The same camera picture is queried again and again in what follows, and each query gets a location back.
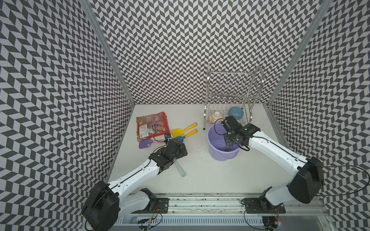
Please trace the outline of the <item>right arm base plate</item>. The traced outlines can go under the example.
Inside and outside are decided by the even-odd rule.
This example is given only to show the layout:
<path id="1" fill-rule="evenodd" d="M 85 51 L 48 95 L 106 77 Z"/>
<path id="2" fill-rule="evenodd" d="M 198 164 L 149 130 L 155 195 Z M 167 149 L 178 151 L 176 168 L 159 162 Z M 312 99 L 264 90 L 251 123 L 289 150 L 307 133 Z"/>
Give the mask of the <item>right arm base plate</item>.
<path id="1" fill-rule="evenodd" d="M 285 214 L 286 209 L 283 204 L 278 206 L 271 205 L 266 200 L 260 198 L 244 198 L 241 204 L 245 206 L 247 214 Z"/>

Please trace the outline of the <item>light blue plastic shovel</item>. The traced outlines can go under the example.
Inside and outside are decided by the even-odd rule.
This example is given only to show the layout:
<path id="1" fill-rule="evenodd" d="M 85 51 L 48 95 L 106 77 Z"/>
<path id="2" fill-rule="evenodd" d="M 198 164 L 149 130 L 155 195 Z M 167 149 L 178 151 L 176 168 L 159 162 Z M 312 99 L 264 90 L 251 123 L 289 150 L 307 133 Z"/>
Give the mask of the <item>light blue plastic shovel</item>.
<path id="1" fill-rule="evenodd" d="M 181 167 L 181 165 L 178 163 L 178 161 L 177 160 L 175 160 L 175 166 L 176 166 L 176 168 L 177 168 L 177 170 L 179 171 L 179 173 L 180 173 L 180 175 L 182 176 L 182 177 L 185 177 L 187 174 L 186 174 L 186 172 L 184 171 L 184 169 Z"/>

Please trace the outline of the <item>purple shovel pink handle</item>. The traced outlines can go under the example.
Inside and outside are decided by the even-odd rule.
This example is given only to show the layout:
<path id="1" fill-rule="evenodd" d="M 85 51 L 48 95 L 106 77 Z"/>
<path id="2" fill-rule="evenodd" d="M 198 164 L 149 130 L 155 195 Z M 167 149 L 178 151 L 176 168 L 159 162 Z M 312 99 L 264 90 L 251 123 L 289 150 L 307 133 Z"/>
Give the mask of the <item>purple shovel pink handle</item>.
<path id="1" fill-rule="evenodd" d="M 143 139 L 139 142 L 139 149 L 145 149 L 151 146 L 153 143 L 166 143 L 165 140 L 153 140 L 153 139 Z"/>

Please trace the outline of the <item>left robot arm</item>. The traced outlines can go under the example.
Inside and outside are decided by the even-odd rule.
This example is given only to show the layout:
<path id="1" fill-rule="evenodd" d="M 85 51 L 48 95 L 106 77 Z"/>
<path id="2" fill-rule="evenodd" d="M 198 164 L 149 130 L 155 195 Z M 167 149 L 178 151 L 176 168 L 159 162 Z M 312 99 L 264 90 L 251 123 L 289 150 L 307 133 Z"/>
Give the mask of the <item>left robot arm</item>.
<path id="1" fill-rule="evenodd" d="M 156 196 L 147 188 L 133 193 L 140 185 L 158 176 L 179 158 L 187 156 L 185 144 L 178 139 L 169 139 L 139 167 L 109 183 L 99 181 L 89 191 L 82 207 L 86 225 L 92 231 L 108 231 L 115 222 L 136 211 L 151 211 L 150 204 Z"/>

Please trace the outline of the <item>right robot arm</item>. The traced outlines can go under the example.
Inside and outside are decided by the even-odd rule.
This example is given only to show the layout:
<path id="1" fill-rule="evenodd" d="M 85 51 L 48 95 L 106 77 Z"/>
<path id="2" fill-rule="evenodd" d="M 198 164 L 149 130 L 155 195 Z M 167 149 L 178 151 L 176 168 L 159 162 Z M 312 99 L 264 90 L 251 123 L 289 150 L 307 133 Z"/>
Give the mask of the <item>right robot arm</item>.
<path id="1" fill-rule="evenodd" d="M 282 167 L 292 179 L 280 186 L 269 187 L 259 197 L 259 208 L 264 211 L 296 200 L 309 204 L 324 185 L 323 164 L 315 157 L 306 158 L 268 137 L 257 126 L 248 123 L 241 125 L 234 116 L 221 122 L 227 145 L 236 144 L 240 148 L 251 148 L 262 152 Z"/>

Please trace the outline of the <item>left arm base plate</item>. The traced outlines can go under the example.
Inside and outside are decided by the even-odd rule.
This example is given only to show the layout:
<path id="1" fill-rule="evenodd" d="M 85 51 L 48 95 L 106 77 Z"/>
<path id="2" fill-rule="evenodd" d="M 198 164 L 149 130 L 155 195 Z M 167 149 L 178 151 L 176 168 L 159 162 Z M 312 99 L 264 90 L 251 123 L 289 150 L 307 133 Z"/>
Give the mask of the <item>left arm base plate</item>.
<path id="1" fill-rule="evenodd" d="M 148 205 L 142 213 L 159 212 L 161 214 L 167 214 L 169 209 L 169 198 L 156 198 L 150 199 Z"/>

